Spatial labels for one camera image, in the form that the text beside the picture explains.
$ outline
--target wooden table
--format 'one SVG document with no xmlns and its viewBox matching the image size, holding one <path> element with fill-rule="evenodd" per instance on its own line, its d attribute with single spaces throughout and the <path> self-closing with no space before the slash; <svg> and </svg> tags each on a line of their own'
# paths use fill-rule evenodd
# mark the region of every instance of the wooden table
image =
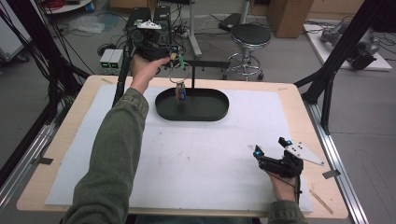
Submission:
<svg viewBox="0 0 396 224">
<path fill-rule="evenodd" d="M 57 171 L 64 157 L 64 153 L 72 143 L 74 136 L 87 113 L 97 90 L 101 85 L 116 84 L 117 77 L 91 76 L 87 79 L 78 98 L 73 103 L 62 126 L 54 137 L 44 157 L 53 159 L 51 165 L 39 164 L 29 184 L 18 200 L 17 207 L 24 211 L 65 211 L 68 206 L 45 205 L 51 186 L 57 175 Z M 150 82 L 150 86 L 173 87 L 168 78 L 156 77 Z M 315 129 L 309 118 L 304 103 L 297 88 L 292 84 L 264 83 L 264 82 L 241 82 L 223 80 L 202 80 L 195 82 L 197 88 L 225 89 L 225 90 L 247 90 L 247 91 L 274 91 L 277 92 L 284 110 L 284 115 L 290 129 L 292 139 L 303 141 L 323 161 L 327 161 L 322 146 L 318 140 Z M 314 212 L 306 214 L 307 217 L 317 218 L 346 218 L 348 215 L 343 197 L 336 185 L 334 178 L 325 179 L 323 173 L 330 171 L 329 164 L 318 166 L 311 162 L 304 163 L 304 177 L 309 188 Z M 169 215 L 199 215 L 201 212 L 183 211 L 171 212 Z M 209 212 L 211 216 L 252 216 L 266 217 L 265 212 L 252 213 L 239 212 Z"/>
</svg>

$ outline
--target person's right hand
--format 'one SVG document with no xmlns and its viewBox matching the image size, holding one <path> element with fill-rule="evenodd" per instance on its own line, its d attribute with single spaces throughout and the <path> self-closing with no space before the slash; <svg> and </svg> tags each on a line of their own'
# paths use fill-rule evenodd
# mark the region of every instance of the person's right hand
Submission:
<svg viewBox="0 0 396 224">
<path fill-rule="evenodd" d="M 131 72 L 133 76 L 131 88 L 134 88 L 143 94 L 149 87 L 149 82 L 157 74 L 158 68 L 161 65 L 168 63 L 169 60 L 169 57 L 166 57 L 149 62 L 139 55 L 135 55 L 131 60 Z"/>
<path fill-rule="evenodd" d="M 296 178 L 280 177 L 273 173 L 267 172 L 273 184 L 275 197 L 278 201 L 292 201 L 295 202 L 295 188 Z"/>
</svg>

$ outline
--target black metal frame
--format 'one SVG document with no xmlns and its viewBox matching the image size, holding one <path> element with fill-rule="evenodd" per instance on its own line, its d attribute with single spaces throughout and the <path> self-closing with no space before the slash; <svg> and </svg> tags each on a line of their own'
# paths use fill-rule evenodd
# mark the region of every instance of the black metal frame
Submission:
<svg viewBox="0 0 396 224">
<path fill-rule="evenodd" d="M 8 158 L 5 165 L 0 169 L 0 188 L 4 186 L 43 125 L 55 119 L 58 112 L 58 104 L 62 100 L 62 96 L 56 87 L 60 84 L 63 85 L 65 94 L 73 96 L 81 89 L 81 84 L 77 82 L 74 74 L 83 78 L 89 76 L 88 73 L 74 66 L 63 57 L 47 27 L 36 13 L 31 1 L 7 0 L 7 3 L 32 38 L 32 42 L 36 44 L 48 62 L 49 103 Z"/>
<path fill-rule="evenodd" d="M 329 116 L 335 75 L 378 14 L 390 1 L 395 0 L 365 0 L 323 66 L 311 76 L 294 83 L 297 88 L 300 88 L 312 82 L 308 91 L 302 94 L 303 100 L 311 105 L 315 105 L 319 96 L 324 92 L 320 124 L 327 135 L 330 134 Z"/>
</svg>

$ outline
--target black oval tray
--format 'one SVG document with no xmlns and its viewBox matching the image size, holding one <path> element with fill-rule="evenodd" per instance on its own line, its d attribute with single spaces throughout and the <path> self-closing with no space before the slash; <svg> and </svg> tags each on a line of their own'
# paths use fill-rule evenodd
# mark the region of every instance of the black oval tray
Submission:
<svg viewBox="0 0 396 224">
<path fill-rule="evenodd" d="M 221 91 L 186 88 L 186 100 L 178 101 L 175 88 L 155 98 L 157 113 L 163 119 L 183 121 L 216 121 L 227 115 L 230 102 Z"/>
</svg>

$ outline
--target olive green sleeve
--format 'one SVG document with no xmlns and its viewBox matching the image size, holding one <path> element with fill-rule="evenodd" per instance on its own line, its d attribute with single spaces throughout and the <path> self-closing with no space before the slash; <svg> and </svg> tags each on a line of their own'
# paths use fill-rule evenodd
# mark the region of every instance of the olive green sleeve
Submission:
<svg viewBox="0 0 396 224">
<path fill-rule="evenodd" d="M 279 201 L 271 203 L 268 224 L 306 224 L 300 207 L 295 202 Z"/>
<path fill-rule="evenodd" d="M 64 223 L 125 223 L 148 110 L 144 96 L 129 89 L 106 114 Z"/>
</svg>

